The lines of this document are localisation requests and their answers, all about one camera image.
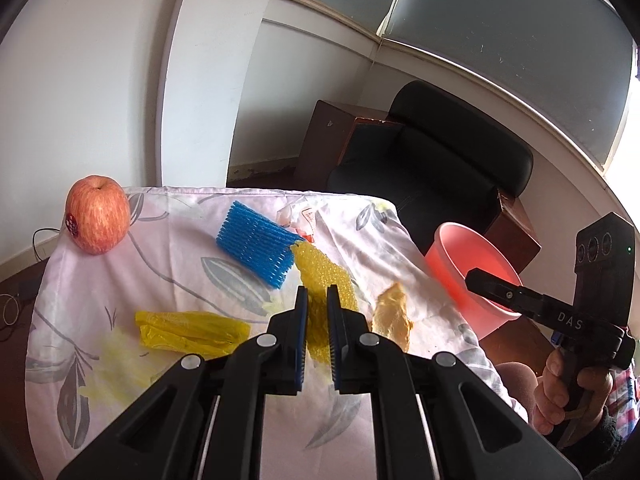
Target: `apple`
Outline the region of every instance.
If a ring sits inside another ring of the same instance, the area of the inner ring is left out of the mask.
[[[66,197],[65,224],[74,242],[89,254],[113,249],[129,231],[129,201],[108,176],[78,180]]]

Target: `metal bolt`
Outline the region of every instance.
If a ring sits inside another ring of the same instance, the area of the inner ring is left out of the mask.
[[[258,336],[258,339],[255,340],[258,343],[258,346],[263,346],[268,348],[269,346],[273,346],[278,342],[278,338],[273,334],[261,334]]]
[[[456,356],[449,352],[439,352],[439,354],[436,355],[436,362],[440,366],[450,368],[456,364]]]
[[[184,368],[185,370],[194,370],[198,366],[200,366],[201,362],[202,362],[202,359],[200,359],[197,355],[191,354],[191,355],[185,355],[182,358],[182,361],[180,361],[180,364],[182,365],[182,368]]]
[[[367,332],[360,336],[360,342],[364,346],[375,346],[380,343],[380,338],[372,332]]]

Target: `brown floor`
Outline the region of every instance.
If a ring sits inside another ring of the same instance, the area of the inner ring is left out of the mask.
[[[227,184],[229,187],[254,187],[261,189],[295,189],[293,169],[279,173],[258,174]],[[16,295],[21,283],[34,278],[42,279],[46,261],[0,283],[0,294]],[[0,402],[0,430],[17,448],[24,464],[41,478],[27,426],[24,406],[24,359],[31,326],[33,301],[22,306],[17,326],[7,341],[0,342],[0,370],[3,375],[2,401]],[[0,340],[7,330],[0,332]],[[500,327],[480,342],[487,357],[494,363],[521,362],[529,365],[537,375],[542,374],[552,346],[529,319],[520,318]]]

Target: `tablecloth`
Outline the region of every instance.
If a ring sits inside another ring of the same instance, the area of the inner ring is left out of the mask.
[[[300,273],[269,288],[220,250],[215,237],[234,200],[275,220],[314,212],[315,245],[348,270],[360,311],[394,282],[414,322],[409,352],[459,356],[526,418],[450,297],[398,221],[394,206],[363,196],[256,189],[126,189],[128,235],[101,256],[83,253],[62,229],[34,307],[26,358],[26,407],[33,449],[53,479],[87,443],[175,363],[174,352],[140,344],[139,310],[204,310],[263,332],[270,315],[293,307]],[[368,396],[338,396],[327,366],[307,355],[296,397],[268,397],[261,478],[375,478]]]

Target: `hand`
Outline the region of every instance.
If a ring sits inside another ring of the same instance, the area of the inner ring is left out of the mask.
[[[569,402],[569,393],[560,378],[563,365],[564,359],[559,349],[551,352],[546,359],[542,377],[538,378],[538,387],[534,391],[536,406],[531,424],[543,435],[548,435],[556,424],[564,421],[564,407]],[[606,368],[595,366],[583,368],[578,373],[578,386],[591,390],[593,397],[580,425],[569,439],[568,446],[580,440],[598,425],[602,418],[604,403],[611,393],[613,379]]]

